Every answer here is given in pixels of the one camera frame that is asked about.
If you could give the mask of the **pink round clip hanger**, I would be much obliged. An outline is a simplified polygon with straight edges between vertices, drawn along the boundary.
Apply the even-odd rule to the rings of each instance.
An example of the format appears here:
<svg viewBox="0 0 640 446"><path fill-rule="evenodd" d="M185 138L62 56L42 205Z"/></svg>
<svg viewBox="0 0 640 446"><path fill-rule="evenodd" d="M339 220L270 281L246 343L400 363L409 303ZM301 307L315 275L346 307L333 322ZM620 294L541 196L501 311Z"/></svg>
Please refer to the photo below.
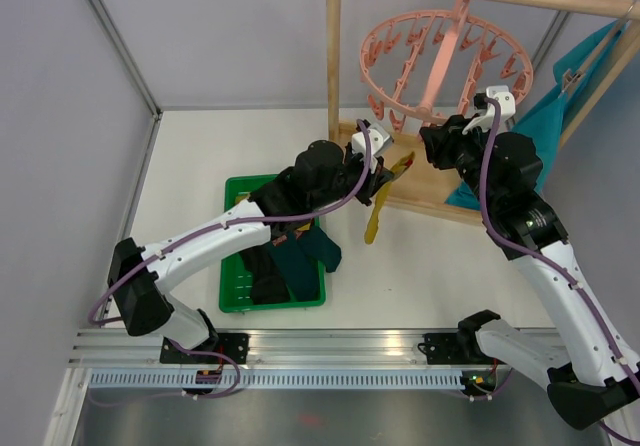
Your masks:
<svg viewBox="0 0 640 446"><path fill-rule="evenodd" d="M369 87L367 102L378 120L387 118L396 132L404 129L408 118L419 119L424 126L443 118L434 111L436 99L445 83L454 56L474 51L457 104L457 112L465 114L485 74L487 65L500 57L506 61L499 68L494 85L505 85L520 103L530 92L534 71L524 47L506 30L470 14L471 0L455 0L450 10L427 9L391 17L374 27L363 40L359 53L361 81ZM372 76L372 69L383 56L402 45L407 57L393 88L385 91ZM403 99L409 81L425 50L435 46L437 52L417 104Z"/></svg>

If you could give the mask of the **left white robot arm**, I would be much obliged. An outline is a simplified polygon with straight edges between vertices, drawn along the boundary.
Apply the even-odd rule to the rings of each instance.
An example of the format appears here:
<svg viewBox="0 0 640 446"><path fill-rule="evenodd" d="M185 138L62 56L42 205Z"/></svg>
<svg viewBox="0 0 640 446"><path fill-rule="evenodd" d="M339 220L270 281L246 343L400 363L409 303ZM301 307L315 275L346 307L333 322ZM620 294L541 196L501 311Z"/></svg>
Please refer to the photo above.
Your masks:
<svg viewBox="0 0 640 446"><path fill-rule="evenodd" d="M108 294L131 337L158 333L197 363L218 349L217 333L200 309L171 294L187 278L235 253L261 246L335 211L352 198L365 205L391 179L383 152L389 143L358 132L347 146L318 140L295 163L250 192L221 216L178 236L146 246L133 238L116 244Z"/></svg>

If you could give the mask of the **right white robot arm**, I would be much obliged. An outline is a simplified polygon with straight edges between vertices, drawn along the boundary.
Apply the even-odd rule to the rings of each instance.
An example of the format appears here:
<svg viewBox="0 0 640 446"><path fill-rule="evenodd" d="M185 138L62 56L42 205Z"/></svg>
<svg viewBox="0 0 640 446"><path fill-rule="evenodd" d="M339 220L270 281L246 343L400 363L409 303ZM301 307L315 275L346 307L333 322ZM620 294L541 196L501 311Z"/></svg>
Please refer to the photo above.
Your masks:
<svg viewBox="0 0 640 446"><path fill-rule="evenodd" d="M564 343L554 352L484 310L458 324L456 347L469 360L495 359L541 387L569 426L584 430L639 398L639 355L593 295L568 234L536 192L543 169L531 138L466 131L454 115L419 135L428 162L452 169L481 204L494 244L529 281Z"/></svg>

